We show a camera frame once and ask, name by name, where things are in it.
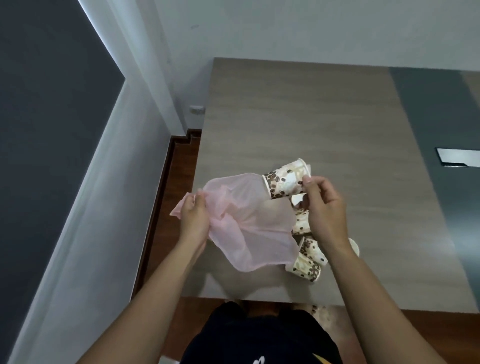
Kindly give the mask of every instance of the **forearm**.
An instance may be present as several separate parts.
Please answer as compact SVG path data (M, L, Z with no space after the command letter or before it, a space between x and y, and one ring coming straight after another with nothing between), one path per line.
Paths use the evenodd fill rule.
M351 249L333 248L327 258L368 363L445 363Z
M156 363L194 254L179 242L78 363Z

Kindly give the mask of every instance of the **person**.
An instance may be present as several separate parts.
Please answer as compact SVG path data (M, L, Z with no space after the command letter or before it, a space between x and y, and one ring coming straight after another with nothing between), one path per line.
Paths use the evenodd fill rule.
M303 205L370 364L440 364L441 356L405 318L348 241L346 204L324 177L304 177ZM187 198L180 238L135 298L79 364L157 363L182 286L202 253L209 217L202 192ZM246 318L234 302L217 308L181 363L340 363L338 349L306 311Z

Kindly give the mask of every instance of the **person's left hand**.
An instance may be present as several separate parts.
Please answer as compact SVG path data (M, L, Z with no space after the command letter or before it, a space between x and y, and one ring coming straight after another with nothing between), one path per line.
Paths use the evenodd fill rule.
M181 208L180 239L182 244L191 247L201 254L210 228L210 218L205 204L205 195L198 191L195 196L190 195L185 199Z

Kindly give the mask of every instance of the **hand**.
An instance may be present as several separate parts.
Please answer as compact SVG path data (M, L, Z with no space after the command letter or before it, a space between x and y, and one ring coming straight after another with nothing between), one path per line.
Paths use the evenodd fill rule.
M325 177L303 177L307 194L302 207L309 210L308 223L313 237L325 254L334 249L350 249L347 230L347 205Z
M205 248L210 228L210 218L202 191L185 199L181 208L179 242L191 247L198 257Z

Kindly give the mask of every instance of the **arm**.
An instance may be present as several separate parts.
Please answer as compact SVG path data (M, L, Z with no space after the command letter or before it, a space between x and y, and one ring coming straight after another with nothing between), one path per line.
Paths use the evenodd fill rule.
M324 177L304 177L312 233L326 255L370 364L445 364L348 241L346 205Z
M183 284L205 248L209 219L200 193L185 200L180 239L148 282L78 364L157 363Z

